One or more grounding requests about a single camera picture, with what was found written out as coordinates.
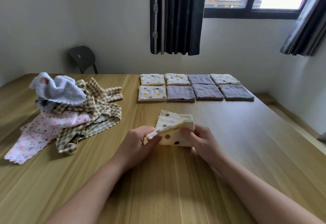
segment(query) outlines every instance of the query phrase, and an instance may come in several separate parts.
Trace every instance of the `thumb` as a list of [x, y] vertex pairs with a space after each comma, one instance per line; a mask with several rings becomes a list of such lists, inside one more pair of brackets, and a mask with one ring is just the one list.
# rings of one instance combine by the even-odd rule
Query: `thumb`
[[151, 140], [148, 140], [148, 143], [143, 146], [143, 150], [145, 150], [146, 153], [149, 153], [161, 141], [161, 139], [161, 136], [155, 136]]
[[197, 137], [190, 129], [188, 128], [181, 128], [181, 133], [182, 135], [189, 139], [190, 142], [192, 143], [192, 145], [194, 145], [195, 143], [198, 143], [200, 141], [200, 138]]

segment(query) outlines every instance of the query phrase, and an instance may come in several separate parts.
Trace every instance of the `chair backrest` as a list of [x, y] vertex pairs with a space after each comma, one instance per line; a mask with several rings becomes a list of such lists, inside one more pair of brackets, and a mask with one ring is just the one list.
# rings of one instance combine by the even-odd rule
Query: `chair backrest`
[[70, 49], [68, 53], [76, 61], [82, 74], [95, 63], [95, 54], [89, 47], [77, 46]]

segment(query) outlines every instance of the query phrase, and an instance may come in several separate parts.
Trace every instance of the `gray curtain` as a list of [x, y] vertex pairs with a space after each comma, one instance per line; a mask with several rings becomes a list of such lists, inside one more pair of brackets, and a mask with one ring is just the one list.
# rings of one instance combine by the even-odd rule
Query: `gray curtain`
[[326, 34], [326, 0], [307, 0], [280, 52], [313, 56]]
[[150, 0], [151, 53], [198, 55], [205, 0]]

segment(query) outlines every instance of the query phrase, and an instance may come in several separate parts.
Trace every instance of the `checkered towel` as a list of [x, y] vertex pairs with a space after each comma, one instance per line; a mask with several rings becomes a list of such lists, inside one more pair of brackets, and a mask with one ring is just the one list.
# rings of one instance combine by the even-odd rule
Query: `checkered towel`
[[104, 90], [94, 78], [88, 83], [79, 80], [76, 85], [86, 94], [84, 103], [78, 106], [58, 104], [53, 112], [62, 113], [65, 110], [87, 112], [91, 120], [88, 123], [62, 130], [56, 141], [59, 153], [75, 154], [80, 139], [93, 136], [121, 121], [121, 107], [110, 103], [123, 99], [121, 87]]

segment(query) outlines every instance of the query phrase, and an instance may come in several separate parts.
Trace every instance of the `hand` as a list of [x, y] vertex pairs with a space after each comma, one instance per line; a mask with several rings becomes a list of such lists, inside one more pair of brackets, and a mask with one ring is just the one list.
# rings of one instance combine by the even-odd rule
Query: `hand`
[[213, 168], [216, 167], [217, 161], [225, 155], [209, 128], [195, 125], [195, 132], [187, 128], [182, 128], [181, 132], [189, 139], [201, 158]]
[[149, 155], [162, 139], [161, 136], [155, 136], [144, 145], [145, 136], [153, 131], [155, 131], [155, 128], [152, 126], [141, 126], [128, 131], [111, 161], [121, 165], [123, 172], [136, 166]]

